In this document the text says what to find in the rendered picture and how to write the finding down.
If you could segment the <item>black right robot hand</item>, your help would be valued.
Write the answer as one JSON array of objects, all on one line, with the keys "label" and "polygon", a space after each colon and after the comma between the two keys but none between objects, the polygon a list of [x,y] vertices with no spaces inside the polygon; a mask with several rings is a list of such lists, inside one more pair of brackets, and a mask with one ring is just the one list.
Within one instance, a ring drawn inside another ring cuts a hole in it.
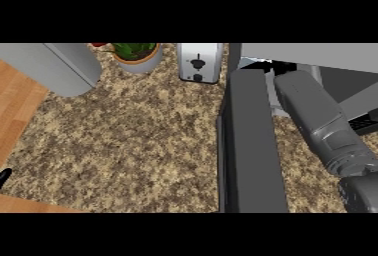
[{"label": "black right robot hand", "polygon": [[272,61],[272,62],[259,62],[259,68],[265,70],[266,73],[274,72],[277,76],[293,72],[297,70],[297,64],[284,61]]}]

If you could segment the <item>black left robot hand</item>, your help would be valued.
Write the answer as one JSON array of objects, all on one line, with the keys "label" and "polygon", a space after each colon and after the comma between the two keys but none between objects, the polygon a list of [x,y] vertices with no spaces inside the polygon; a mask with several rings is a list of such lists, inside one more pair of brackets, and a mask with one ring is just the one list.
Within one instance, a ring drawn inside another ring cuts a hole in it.
[{"label": "black left robot hand", "polygon": [[9,177],[12,175],[12,169],[6,168],[2,172],[0,172],[0,189],[5,185],[5,182],[8,181]]}]

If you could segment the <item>silver toaster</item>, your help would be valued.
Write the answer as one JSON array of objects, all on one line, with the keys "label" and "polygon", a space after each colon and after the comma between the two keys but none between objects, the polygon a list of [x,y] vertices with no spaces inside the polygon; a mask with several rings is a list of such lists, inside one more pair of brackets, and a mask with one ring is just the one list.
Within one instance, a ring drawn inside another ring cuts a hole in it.
[{"label": "silver toaster", "polygon": [[183,81],[216,84],[222,71],[222,43],[179,43],[179,78]]}]

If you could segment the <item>green plant in grey pot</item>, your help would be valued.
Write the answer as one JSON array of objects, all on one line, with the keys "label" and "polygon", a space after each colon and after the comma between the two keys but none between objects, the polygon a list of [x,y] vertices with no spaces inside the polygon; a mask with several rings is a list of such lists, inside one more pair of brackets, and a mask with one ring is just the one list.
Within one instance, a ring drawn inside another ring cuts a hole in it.
[{"label": "green plant in grey pot", "polygon": [[163,59],[160,43],[113,43],[111,53],[123,69],[132,73],[151,72]]}]

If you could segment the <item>grey rounded appliance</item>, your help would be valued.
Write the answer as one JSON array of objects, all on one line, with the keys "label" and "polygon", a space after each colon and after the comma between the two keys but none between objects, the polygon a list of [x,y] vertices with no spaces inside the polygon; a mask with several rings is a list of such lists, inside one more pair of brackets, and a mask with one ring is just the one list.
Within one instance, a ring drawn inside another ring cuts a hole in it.
[{"label": "grey rounded appliance", "polygon": [[102,66],[85,43],[0,43],[0,59],[64,97],[85,94],[101,79]]}]

